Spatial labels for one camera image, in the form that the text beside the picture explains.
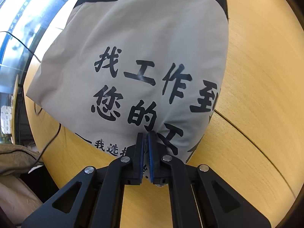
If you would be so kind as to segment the grey and black jacket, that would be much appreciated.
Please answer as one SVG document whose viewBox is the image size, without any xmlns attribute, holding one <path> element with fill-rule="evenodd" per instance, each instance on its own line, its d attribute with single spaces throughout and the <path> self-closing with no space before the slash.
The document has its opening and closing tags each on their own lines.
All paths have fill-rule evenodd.
<svg viewBox="0 0 304 228">
<path fill-rule="evenodd" d="M 114 157 L 152 131 L 188 162 L 217 103 L 227 50 L 226 0 L 78 0 L 27 96 Z"/>
</svg>

